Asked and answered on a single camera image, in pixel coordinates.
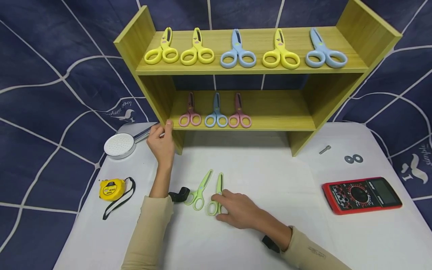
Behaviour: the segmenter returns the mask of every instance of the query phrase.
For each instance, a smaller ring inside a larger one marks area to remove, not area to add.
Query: shelf board
[[[305,63],[306,54],[313,50],[309,37],[310,27],[282,28],[285,37],[286,49],[300,56],[300,66],[295,70],[288,70],[281,64],[275,68],[266,68],[262,65],[262,56],[265,52],[274,49],[273,37],[275,29],[240,29],[243,48],[255,53],[257,63],[252,68],[243,68],[237,64],[234,68],[226,69],[220,64],[221,55],[232,49],[230,30],[203,30],[203,46],[211,48],[215,53],[215,60],[210,64],[197,61],[194,65],[184,66],[180,60],[167,64],[163,60],[155,65],[148,65],[141,59],[136,72],[137,75],[211,75],[211,74],[299,74],[299,73],[364,73],[368,69],[366,64],[351,47],[344,36],[335,26],[317,27],[326,45],[332,49],[345,53],[348,63],[340,69],[330,68],[324,64],[320,68],[311,68]],[[193,31],[173,31],[171,47],[178,53],[192,47]],[[156,32],[146,52],[158,47],[163,32]]]
[[[221,113],[228,118],[234,111],[235,93],[238,91],[218,91]],[[178,120],[187,110],[189,91],[177,91],[171,110],[175,130],[274,130],[274,131],[314,131],[315,124],[309,114],[300,90],[247,90],[239,91],[243,101],[243,112],[252,119],[250,128],[224,128],[217,125],[208,128],[204,124],[207,115],[213,112],[213,98],[216,91],[193,91],[195,111],[201,115],[201,124],[181,127]]]

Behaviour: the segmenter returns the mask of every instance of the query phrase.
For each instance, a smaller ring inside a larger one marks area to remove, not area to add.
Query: white tablecloth
[[[122,130],[134,135],[148,125]],[[287,144],[285,134],[278,132],[190,132],[183,155],[175,158],[170,190],[186,186],[193,191],[213,169],[204,191],[207,205],[216,191],[217,175],[223,172],[225,188],[247,194],[355,270],[430,269],[432,233],[366,127],[326,124],[297,158]],[[332,148],[319,155],[326,145]],[[344,156],[353,154],[360,154],[364,162],[346,163]],[[156,167],[145,141],[124,160],[105,160],[97,180],[131,176],[137,182],[136,193],[104,221],[109,203],[99,199],[96,181],[55,269],[120,268]],[[321,184],[374,176],[390,182],[402,208],[346,216],[331,212]],[[261,238],[257,232],[216,221],[205,208],[195,211],[181,203],[167,228],[161,269],[287,269]]]

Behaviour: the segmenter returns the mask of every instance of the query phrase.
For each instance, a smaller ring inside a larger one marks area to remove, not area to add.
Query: bolt
[[[324,149],[321,150],[320,155],[322,155],[325,151],[331,149],[330,145],[327,145]]]

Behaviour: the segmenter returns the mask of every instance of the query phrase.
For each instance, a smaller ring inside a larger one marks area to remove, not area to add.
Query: beige sleeve
[[[351,270],[335,256],[292,226],[292,237],[288,250],[281,252],[282,258],[301,270]]]
[[[145,196],[121,266],[122,270],[156,270],[163,236],[173,213],[171,197]]]

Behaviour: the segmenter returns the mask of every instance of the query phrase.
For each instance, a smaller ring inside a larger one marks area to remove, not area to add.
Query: lanyard
[[[109,214],[111,214],[112,211],[116,210],[117,208],[119,208],[120,206],[122,206],[123,204],[125,204],[125,203],[130,199],[130,198],[132,198],[132,195],[134,194],[134,192],[135,192],[135,187],[136,187],[136,185],[135,185],[135,181],[133,180],[132,177],[128,177],[128,178],[126,178],[125,180],[127,180],[127,179],[130,179],[130,181],[132,182],[132,188],[131,188],[130,190],[126,191],[126,192],[125,192],[125,193],[124,193],[120,198],[118,198],[117,200],[113,201],[112,203],[110,203],[110,204],[108,205],[108,207],[105,209],[104,215],[103,215],[103,217],[102,217],[103,220],[106,220],[106,219],[108,218]],[[119,200],[121,200],[121,199],[122,199],[126,194],[128,194],[130,191],[132,191],[132,194],[130,195],[129,198],[125,199],[124,201],[122,201],[121,203],[119,203],[118,205],[116,205],[116,206],[115,206],[111,211],[109,211],[109,212],[107,213],[108,209],[110,209],[111,206],[115,205]]]

